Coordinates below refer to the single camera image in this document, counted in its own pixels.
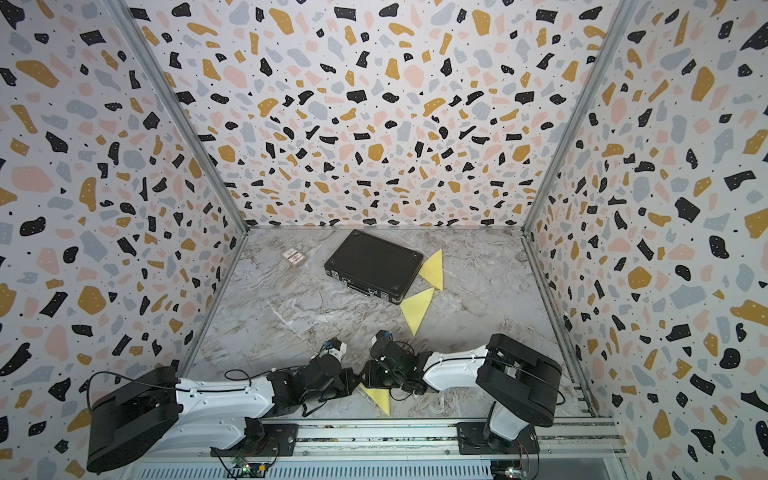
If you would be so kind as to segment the yellow square paper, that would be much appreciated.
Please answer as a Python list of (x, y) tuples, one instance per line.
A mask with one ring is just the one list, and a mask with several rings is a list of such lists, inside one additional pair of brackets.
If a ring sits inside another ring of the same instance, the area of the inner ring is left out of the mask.
[(404, 299), (400, 308), (410, 332), (416, 335), (426, 312), (431, 305), (435, 288), (428, 288), (420, 293)]
[(421, 266), (419, 275), (438, 290), (444, 289), (443, 251), (432, 254)]
[(362, 386), (362, 390), (386, 416), (391, 414), (391, 397), (388, 389)]

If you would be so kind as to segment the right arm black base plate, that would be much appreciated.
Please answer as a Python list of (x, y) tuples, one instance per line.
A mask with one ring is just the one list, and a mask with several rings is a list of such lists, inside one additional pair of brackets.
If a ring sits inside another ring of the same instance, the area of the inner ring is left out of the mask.
[(483, 422), (456, 424), (457, 441), (461, 455), (515, 455), (540, 452), (536, 431), (527, 425), (515, 440), (506, 440), (494, 434)]

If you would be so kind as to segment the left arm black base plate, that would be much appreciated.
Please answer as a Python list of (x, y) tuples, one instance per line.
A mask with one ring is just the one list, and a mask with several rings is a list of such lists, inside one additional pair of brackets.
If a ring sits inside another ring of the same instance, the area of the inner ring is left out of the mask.
[(210, 448), (211, 457), (247, 458), (292, 456), (298, 438), (296, 423), (253, 423), (245, 429), (245, 437), (228, 449)]

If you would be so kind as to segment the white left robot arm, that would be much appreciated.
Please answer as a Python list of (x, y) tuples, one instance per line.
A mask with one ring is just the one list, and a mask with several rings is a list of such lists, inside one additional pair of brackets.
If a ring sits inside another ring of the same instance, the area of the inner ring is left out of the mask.
[(196, 381), (158, 367), (91, 404), (87, 469), (100, 474), (161, 450), (255, 453), (266, 444), (262, 419), (308, 416), (308, 403), (348, 397), (359, 383), (333, 353), (231, 381)]

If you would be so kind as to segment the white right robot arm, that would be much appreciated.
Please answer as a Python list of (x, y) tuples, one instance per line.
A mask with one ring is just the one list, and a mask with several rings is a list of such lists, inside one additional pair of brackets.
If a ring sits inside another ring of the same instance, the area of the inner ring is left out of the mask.
[(478, 348), (456, 353), (413, 353), (379, 331), (361, 372), (368, 389), (399, 389), (423, 395), (478, 387), (493, 399), (482, 439), (488, 447), (508, 447), (535, 427), (554, 424), (561, 366), (550, 357), (504, 335), (494, 334)]

